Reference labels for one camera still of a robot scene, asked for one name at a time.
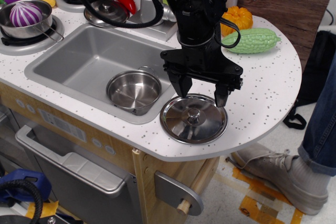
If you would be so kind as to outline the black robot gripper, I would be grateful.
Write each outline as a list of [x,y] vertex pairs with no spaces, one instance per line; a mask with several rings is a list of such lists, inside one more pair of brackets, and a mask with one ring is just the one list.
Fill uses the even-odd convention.
[[226,58],[216,42],[165,50],[160,56],[164,60],[164,70],[180,97],[187,96],[192,79],[214,83],[215,103],[221,108],[226,105],[231,91],[239,90],[242,86],[242,67]]

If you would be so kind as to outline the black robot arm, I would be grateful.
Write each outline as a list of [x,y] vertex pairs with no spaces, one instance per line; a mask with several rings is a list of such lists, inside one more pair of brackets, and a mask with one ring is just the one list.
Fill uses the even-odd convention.
[[[177,20],[177,39],[181,49],[161,52],[164,70],[176,93],[186,97],[192,79],[215,84],[215,102],[224,107],[230,93],[242,86],[242,67],[227,59],[221,43],[221,24],[237,26],[225,20],[226,0],[167,0]],[[163,9],[153,0],[156,12]]]

